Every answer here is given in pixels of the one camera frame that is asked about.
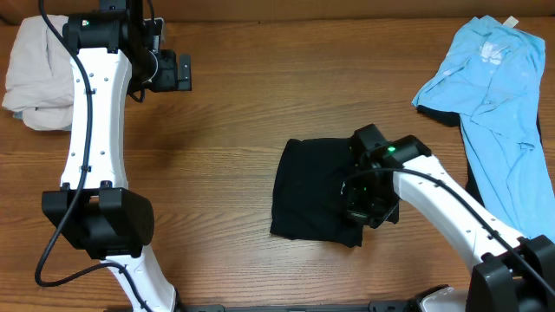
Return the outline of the black t-shirt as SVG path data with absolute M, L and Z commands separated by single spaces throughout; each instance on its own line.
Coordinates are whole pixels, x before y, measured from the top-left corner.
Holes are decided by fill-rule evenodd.
M 270 233 L 360 247 L 362 225 L 346 217 L 341 195 L 353 173 L 348 139 L 288 140 L 273 187 Z

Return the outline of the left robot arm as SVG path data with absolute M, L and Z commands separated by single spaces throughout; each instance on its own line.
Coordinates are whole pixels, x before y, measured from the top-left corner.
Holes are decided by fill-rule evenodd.
M 114 275 L 133 311 L 184 309 L 153 253 L 152 204 L 129 189 L 123 159 L 127 99 L 192 87 L 191 58 L 162 48 L 164 26 L 151 2 L 103 1 L 55 34 L 70 56 L 73 120 L 60 187 L 42 195 L 42 212 L 55 237 Z

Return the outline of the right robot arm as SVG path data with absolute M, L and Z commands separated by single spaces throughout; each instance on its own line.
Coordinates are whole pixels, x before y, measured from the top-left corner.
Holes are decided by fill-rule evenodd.
M 371 311 L 528 312 L 554 310 L 554 244 L 526 238 L 488 212 L 413 135 L 388 141 L 375 125 L 349 138 L 353 175 L 343 182 L 349 219 L 373 229 L 397 223 L 411 204 L 455 249 L 471 273 L 466 290 L 436 286 Z

